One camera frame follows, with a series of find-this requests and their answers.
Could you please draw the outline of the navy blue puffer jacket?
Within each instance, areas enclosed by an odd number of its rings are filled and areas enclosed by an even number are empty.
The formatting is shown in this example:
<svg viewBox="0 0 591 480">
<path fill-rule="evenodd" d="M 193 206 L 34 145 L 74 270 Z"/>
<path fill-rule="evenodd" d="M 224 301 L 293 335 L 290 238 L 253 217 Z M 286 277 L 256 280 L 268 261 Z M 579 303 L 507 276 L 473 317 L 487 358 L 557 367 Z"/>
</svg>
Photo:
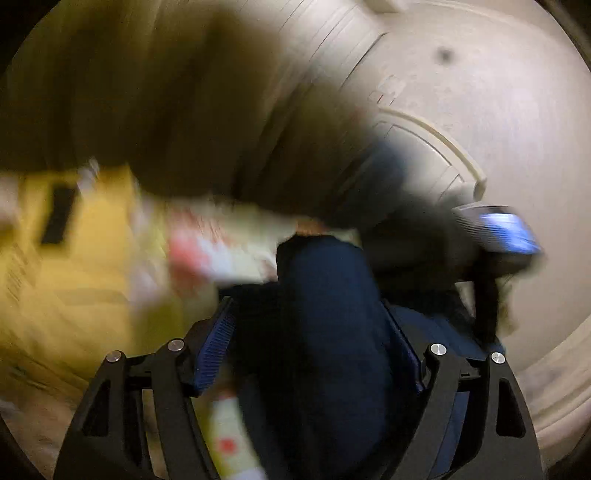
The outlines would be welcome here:
<svg viewBox="0 0 591 480">
<path fill-rule="evenodd" d="M 454 287 L 378 284 L 363 252 L 294 236 L 279 278 L 226 295 L 238 317 L 228 350 L 243 421 L 270 479 L 372 479 L 399 463 L 424 410 L 406 332 L 483 359 Z"/>
</svg>

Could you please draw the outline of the white wooden headboard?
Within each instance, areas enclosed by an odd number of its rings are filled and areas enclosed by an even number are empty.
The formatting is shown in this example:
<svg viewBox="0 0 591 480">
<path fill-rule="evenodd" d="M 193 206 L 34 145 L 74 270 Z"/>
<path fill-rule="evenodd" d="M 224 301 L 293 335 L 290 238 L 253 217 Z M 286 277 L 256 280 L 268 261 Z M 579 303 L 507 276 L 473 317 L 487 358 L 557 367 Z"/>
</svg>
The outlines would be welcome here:
<svg viewBox="0 0 591 480">
<path fill-rule="evenodd" d="M 380 107 L 374 129 L 407 163 L 407 188 L 439 203 L 481 200 L 487 176 L 450 136 L 430 122 L 390 107 Z"/>
</svg>

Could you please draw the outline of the yellow bed sheet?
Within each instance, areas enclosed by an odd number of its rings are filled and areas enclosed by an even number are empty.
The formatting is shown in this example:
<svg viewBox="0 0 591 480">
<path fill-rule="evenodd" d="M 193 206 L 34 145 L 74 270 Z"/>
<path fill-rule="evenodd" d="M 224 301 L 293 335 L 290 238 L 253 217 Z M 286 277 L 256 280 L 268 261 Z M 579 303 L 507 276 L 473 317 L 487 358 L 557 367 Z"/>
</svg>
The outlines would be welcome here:
<svg viewBox="0 0 591 480">
<path fill-rule="evenodd" d="M 1 397 L 74 399 L 104 356 L 183 333 L 163 223 L 125 169 L 1 178 Z"/>
</svg>

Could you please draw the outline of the floral bed quilt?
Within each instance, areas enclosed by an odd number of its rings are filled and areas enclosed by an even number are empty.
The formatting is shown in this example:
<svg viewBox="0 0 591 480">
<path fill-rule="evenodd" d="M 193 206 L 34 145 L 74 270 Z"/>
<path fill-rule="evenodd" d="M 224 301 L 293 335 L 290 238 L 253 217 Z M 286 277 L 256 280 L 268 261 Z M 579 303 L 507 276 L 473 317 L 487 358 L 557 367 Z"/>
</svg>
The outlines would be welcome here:
<svg viewBox="0 0 591 480">
<path fill-rule="evenodd" d="M 223 287 L 276 280 L 276 248 L 322 223 L 211 199 L 141 197 L 133 212 L 132 351 L 146 354 L 211 316 Z"/>
</svg>

